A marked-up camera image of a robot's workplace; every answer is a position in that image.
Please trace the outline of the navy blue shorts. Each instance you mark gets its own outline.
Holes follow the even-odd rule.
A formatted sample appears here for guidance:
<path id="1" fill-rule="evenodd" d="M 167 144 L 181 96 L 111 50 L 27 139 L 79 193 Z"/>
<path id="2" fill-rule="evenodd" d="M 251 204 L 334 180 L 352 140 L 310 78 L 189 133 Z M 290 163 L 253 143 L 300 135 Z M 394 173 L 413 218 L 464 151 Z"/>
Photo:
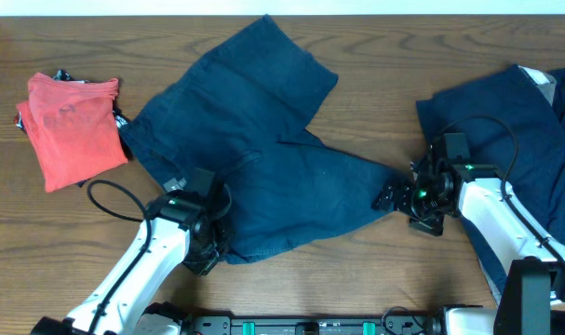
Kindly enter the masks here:
<path id="1" fill-rule="evenodd" d="M 202 168 L 229 188 L 226 260 L 262 261 L 376 221 L 398 172 L 330 149 L 308 130 L 338 77 L 269 16 L 204 54 L 120 136 L 161 186 Z"/>

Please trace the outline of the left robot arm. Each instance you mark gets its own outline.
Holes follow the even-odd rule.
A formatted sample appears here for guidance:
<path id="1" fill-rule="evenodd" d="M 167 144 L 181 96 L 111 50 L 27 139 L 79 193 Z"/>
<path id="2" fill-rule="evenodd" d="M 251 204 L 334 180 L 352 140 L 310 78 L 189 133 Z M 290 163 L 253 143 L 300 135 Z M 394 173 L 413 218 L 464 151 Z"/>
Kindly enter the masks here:
<path id="1" fill-rule="evenodd" d="M 225 216 L 228 186 L 215 181 L 173 190 L 140 207 L 134 240 L 111 272 L 62 320 L 42 317 L 34 334 L 182 334 L 184 319 L 153 298 L 169 274 L 184 265 L 207 275 L 230 249 Z"/>

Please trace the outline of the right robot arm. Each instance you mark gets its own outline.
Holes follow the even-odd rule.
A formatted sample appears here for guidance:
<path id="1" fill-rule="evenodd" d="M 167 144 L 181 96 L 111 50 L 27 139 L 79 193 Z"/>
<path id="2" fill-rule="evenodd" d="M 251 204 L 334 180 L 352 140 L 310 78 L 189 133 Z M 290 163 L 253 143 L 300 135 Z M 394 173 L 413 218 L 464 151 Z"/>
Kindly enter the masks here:
<path id="1" fill-rule="evenodd" d="M 399 211 L 410 226 L 440 236 L 445 217 L 472 224 L 506 274 L 499 305 L 443 307 L 423 334 L 565 334 L 565 246 L 524 208 L 495 165 L 460 154 L 428 154 L 415 181 L 388 181 L 372 208 Z"/>

